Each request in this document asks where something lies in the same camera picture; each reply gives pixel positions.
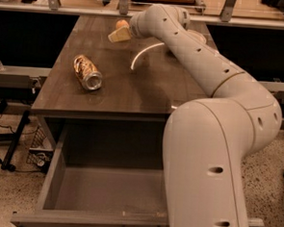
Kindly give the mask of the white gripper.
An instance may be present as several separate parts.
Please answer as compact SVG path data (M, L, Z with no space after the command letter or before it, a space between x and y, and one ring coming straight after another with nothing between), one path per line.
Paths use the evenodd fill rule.
M136 13L129 21L130 30L127 26L120 27L108 35L108 40L110 42L124 42L129 40L131 36L135 38L158 38L160 20L161 17L158 14Z

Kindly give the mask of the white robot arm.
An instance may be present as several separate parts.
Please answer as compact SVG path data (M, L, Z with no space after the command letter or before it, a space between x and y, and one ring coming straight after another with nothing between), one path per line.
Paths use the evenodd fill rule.
M164 130L168 226L249 227L240 164L276 137L282 112L265 87L189 23L183 8L152 5L118 21L109 40L158 39L206 95L178 106Z

